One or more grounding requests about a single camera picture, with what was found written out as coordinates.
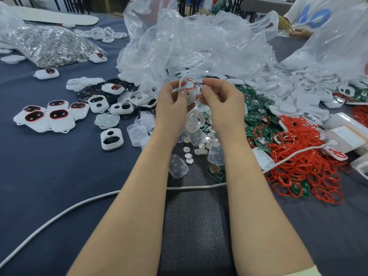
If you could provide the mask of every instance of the yellow glove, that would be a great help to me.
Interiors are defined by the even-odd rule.
[[[294,31],[292,25],[281,15],[278,16],[278,28],[284,30],[288,34]]]

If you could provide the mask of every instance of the person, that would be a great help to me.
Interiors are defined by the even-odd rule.
[[[209,105],[224,149],[237,274],[320,276],[247,142],[244,95],[225,80],[202,81],[200,102]],[[194,107],[185,91],[172,94],[178,86],[172,81],[161,89],[148,144],[67,276],[157,275],[170,156]]]
[[[367,0],[295,0],[290,10],[279,18],[279,29],[290,37],[308,40],[333,14]]]

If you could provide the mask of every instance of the hand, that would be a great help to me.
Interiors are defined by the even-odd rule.
[[[211,120],[220,142],[227,142],[236,135],[245,135],[244,95],[223,79],[204,78],[200,102],[209,105]]]
[[[288,19],[282,17],[281,15],[278,16],[278,28],[284,30],[287,33],[291,33],[294,31]]]
[[[159,93],[156,106],[156,124],[154,134],[175,146],[177,138],[184,129],[186,116],[195,107],[195,103],[186,105],[186,92],[178,93],[179,80],[166,83]]]
[[[308,31],[306,29],[295,29],[294,32],[290,33],[290,37],[298,37],[304,40],[308,40],[314,32]]]

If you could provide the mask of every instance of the clear plastic bag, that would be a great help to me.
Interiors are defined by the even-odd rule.
[[[76,33],[57,26],[26,25],[0,1],[0,40],[18,49],[38,67],[60,67],[105,53]]]
[[[343,81],[360,77],[368,63],[367,23],[368,5],[351,7],[334,15],[281,63],[292,70],[317,65],[321,71],[336,72]]]
[[[276,12],[254,24],[224,11],[183,18],[173,2],[132,0],[128,5],[124,20],[131,42],[117,59],[124,80],[135,85],[148,80],[163,84],[169,80],[166,70],[170,75],[246,79],[273,64],[267,41],[277,34]],[[153,4],[159,7],[155,25]],[[143,14],[138,18],[136,11],[145,12],[145,18]]]

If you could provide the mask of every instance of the sleeve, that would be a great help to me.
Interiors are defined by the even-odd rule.
[[[306,0],[296,0],[289,11],[284,15],[284,17],[289,20],[290,24],[292,24],[298,18],[301,10],[304,8],[305,3]]]
[[[300,272],[296,272],[296,273],[292,273],[292,274],[288,274],[285,276],[321,276],[321,274],[319,273],[317,266],[313,266],[309,269],[306,269],[304,271],[300,271]]]

